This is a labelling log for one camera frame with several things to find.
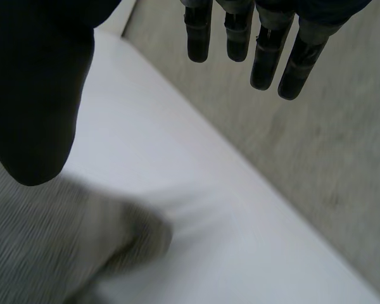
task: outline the floor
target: floor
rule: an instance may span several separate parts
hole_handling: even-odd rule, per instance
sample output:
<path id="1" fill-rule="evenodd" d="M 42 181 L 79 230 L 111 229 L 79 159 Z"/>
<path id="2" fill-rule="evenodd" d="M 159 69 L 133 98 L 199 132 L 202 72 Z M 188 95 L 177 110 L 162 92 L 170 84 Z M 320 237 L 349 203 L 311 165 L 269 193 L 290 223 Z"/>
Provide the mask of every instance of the floor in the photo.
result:
<path id="1" fill-rule="evenodd" d="M 249 85 L 253 50 L 226 56 L 215 4 L 210 55 L 186 55 L 179 0 L 138 0 L 125 37 L 380 291 L 380 0 L 328 42 L 300 97 Z M 259 24 L 254 17 L 252 37 Z"/>

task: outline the gray carpet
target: gray carpet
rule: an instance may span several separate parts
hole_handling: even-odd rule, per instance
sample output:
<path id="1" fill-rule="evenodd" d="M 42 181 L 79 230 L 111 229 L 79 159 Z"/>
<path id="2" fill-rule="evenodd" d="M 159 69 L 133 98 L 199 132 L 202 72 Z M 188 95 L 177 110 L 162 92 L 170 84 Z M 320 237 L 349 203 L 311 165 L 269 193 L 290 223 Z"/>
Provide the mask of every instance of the gray carpet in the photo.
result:
<path id="1" fill-rule="evenodd" d="M 19 185 L 0 164 L 0 304 L 103 304 L 100 276 L 162 256 L 172 230 L 150 207 L 57 177 Z"/>
<path id="2" fill-rule="evenodd" d="M 186 54 L 179 0 L 138 0 L 125 36 L 380 291 L 380 0 L 325 48 L 300 97 L 277 96 L 297 31 L 272 87 L 249 85 L 259 24 L 243 63 L 226 56 L 214 6 L 210 55 Z"/>

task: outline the white surface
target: white surface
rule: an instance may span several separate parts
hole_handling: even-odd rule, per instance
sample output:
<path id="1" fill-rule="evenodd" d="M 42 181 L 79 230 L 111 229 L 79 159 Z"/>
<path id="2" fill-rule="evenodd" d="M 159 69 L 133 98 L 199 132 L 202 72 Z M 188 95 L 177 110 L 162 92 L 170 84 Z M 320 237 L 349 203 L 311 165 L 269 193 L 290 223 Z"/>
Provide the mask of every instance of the white surface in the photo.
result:
<path id="1" fill-rule="evenodd" d="M 134 9 L 136 0 L 122 0 L 111 16 L 99 26 L 99 29 L 121 36 Z"/>
<path id="2" fill-rule="evenodd" d="M 380 303 L 149 63 L 98 31 L 65 171 L 159 193 L 174 223 L 166 258 L 104 284 L 112 303 Z"/>

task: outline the gray cloth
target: gray cloth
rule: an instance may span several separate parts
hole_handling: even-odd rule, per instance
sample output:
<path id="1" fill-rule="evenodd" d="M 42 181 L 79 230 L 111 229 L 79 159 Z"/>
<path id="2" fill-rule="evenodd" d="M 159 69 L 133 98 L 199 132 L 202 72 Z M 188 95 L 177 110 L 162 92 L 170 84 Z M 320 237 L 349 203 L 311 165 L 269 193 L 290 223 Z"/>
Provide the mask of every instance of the gray cloth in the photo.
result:
<path id="1" fill-rule="evenodd" d="M 131 199 L 63 177 L 21 186 L 0 164 L 0 304 L 86 303 L 98 276 L 160 257 L 171 238 L 159 214 Z"/>

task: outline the robotic hand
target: robotic hand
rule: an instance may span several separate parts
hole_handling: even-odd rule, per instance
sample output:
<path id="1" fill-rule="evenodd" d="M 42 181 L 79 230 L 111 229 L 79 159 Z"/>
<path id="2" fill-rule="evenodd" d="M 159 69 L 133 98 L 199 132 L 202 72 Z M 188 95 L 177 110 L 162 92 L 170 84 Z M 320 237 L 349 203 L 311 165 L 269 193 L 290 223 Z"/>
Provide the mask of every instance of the robotic hand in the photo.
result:
<path id="1" fill-rule="evenodd" d="M 190 60 L 208 57 L 213 0 L 180 0 L 186 7 L 187 52 Z M 236 62 L 248 52 L 254 6 L 259 14 L 251 85 L 258 90 L 270 87 L 295 14 L 300 29 L 281 78 L 278 93 L 288 100 L 301 92 L 328 38 L 371 0 L 217 0 L 225 10 L 227 54 Z"/>

